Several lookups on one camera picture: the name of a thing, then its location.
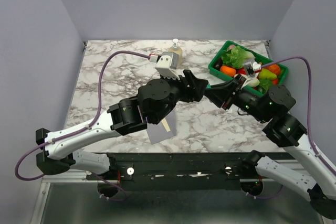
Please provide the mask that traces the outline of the beige letter paper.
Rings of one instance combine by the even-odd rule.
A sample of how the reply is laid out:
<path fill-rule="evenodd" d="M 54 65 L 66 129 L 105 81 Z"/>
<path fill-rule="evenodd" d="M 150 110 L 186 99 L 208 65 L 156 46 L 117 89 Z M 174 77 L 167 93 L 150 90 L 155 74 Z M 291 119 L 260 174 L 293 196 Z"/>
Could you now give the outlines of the beige letter paper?
<path fill-rule="evenodd" d="M 166 119 L 163 119 L 161 122 L 162 122 L 162 124 L 163 124 L 165 130 L 166 130 L 167 132 L 170 132 L 171 129 L 170 129 L 170 126 L 169 126 L 167 120 L 166 120 Z"/>

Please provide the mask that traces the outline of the grey envelope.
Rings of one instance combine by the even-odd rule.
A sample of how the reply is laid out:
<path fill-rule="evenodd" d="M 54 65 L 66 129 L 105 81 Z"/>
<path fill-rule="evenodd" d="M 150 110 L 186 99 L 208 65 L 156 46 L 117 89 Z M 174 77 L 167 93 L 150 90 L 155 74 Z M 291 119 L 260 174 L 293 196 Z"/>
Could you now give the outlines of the grey envelope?
<path fill-rule="evenodd" d="M 167 132 L 162 124 L 160 122 L 159 124 L 148 124 L 147 127 L 147 134 L 150 140 L 151 144 L 156 144 L 161 141 L 167 140 L 169 138 L 172 138 L 176 135 L 177 129 L 176 129 L 176 113 L 175 111 L 172 111 L 170 114 L 168 114 L 164 119 L 167 120 L 171 131 Z"/>

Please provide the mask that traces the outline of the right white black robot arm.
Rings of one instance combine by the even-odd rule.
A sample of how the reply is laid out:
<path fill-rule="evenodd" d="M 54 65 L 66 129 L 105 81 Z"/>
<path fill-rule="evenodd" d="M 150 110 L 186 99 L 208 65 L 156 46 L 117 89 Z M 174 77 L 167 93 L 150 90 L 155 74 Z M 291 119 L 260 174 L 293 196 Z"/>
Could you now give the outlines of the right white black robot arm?
<path fill-rule="evenodd" d="M 244 78 L 237 76 L 230 82 L 214 85 L 204 95 L 224 110 L 235 105 L 261 123 L 270 141 L 289 153 L 308 172 L 301 174 L 277 164 L 268 156 L 252 151 L 241 165 L 249 178 L 257 174 L 271 178 L 290 188 L 307 200 L 320 215 L 335 219 L 335 165 L 312 142 L 307 129 L 289 110 L 296 101 L 283 85 L 272 86 L 262 96 L 243 89 Z"/>

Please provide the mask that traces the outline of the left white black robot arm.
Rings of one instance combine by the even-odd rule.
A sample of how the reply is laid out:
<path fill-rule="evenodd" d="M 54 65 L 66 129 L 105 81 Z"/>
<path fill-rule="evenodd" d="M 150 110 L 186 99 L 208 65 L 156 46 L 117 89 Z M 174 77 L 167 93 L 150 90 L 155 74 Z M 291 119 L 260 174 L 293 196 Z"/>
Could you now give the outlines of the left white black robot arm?
<path fill-rule="evenodd" d="M 106 154 L 83 151 L 84 147 L 145 130 L 148 124 L 159 124 L 179 101 L 200 101 L 207 85 L 207 80 L 184 70 L 178 80 L 159 78 L 149 81 L 139 87 L 136 96 L 122 99 L 92 121 L 58 132 L 40 129 L 36 132 L 36 142 L 43 147 L 36 155 L 37 167 L 45 175 L 78 169 L 112 179 L 117 170 L 110 158 Z"/>

